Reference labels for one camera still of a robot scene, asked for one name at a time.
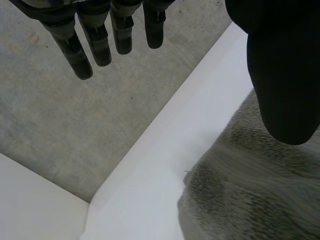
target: glove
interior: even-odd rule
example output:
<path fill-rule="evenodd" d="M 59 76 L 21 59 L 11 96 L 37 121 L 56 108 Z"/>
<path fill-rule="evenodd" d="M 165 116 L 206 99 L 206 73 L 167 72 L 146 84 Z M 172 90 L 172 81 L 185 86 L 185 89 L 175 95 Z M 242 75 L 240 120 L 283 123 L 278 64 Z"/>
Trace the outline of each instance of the glove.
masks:
<path fill-rule="evenodd" d="M 248 71 L 266 129 L 286 144 L 307 142 L 320 124 L 320 1 L 225 3 L 248 33 Z"/>
<path fill-rule="evenodd" d="M 150 48 L 161 47 L 165 10 L 175 0 L 9 0 L 29 18 L 39 20 L 51 33 L 78 78 L 93 75 L 92 67 L 75 31 L 75 14 L 85 33 L 98 66 L 107 66 L 112 57 L 105 20 L 110 12 L 116 50 L 132 50 L 132 15 L 143 4 L 145 32 Z"/>

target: white foam board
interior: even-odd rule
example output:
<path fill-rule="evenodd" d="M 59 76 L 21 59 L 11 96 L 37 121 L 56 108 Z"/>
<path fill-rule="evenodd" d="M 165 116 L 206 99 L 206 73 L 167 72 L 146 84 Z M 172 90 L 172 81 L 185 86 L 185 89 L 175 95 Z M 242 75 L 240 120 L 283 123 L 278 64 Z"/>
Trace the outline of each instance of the white foam board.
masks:
<path fill-rule="evenodd" d="M 182 240 L 189 171 L 252 89 L 247 35 L 234 23 L 99 189 L 81 240 Z"/>
<path fill-rule="evenodd" d="M 0 154 L 0 239 L 78 240 L 89 204 Z"/>

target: white panel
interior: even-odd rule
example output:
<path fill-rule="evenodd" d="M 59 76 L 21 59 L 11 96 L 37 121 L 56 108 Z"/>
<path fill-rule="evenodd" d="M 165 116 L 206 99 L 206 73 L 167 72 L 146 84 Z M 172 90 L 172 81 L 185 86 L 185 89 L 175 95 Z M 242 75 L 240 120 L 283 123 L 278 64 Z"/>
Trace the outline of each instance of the white panel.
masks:
<path fill-rule="evenodd" d="M 0 239 L 78 240 L 89 204 L 0 154 Z"/>
<path fill-rule="evenodd" d="M 231 24 L 95 195 L 82 240 L 182 240 L 183 178 L 252 89 Z"/>

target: fuzzy fabric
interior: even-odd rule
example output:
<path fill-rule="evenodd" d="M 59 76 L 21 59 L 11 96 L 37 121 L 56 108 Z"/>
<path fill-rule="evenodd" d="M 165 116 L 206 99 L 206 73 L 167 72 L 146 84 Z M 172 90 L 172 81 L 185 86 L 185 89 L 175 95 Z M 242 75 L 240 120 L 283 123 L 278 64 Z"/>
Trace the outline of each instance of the fuzzy fabric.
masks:
<path fill-rule="evenodd" d="M 185 185 L 186 240 L 320 239 L 320 131 L 298 146 L 273 139 L 254 91 Z"/>

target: black glove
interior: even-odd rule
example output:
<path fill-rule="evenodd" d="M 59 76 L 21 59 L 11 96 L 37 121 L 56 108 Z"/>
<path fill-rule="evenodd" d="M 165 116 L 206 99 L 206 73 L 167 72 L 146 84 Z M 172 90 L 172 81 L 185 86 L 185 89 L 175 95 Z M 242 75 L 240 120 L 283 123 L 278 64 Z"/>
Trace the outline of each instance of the black glove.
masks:
<path fill-rule="evenodd" d="M 320 1 L 226 0 L 248 35 L 247 63 L 262 120 L 277 140 L 307 142 L 320 124 Z"/>
<path fill-rule="evenodd" d="M 111 63 L 105 20 L 110 12 L 119 54 L 132 50 L 132 15 L 143 3 L 148 45 L 159 48 L 164 39 L 165 10 L 175 0 L 9 0 L 29 18 L 39 20 L 51 33 L 74 73 L 82 80 L 93 75 L 91 65 L 75 32 L 77 13 L 98 66 Z"/>

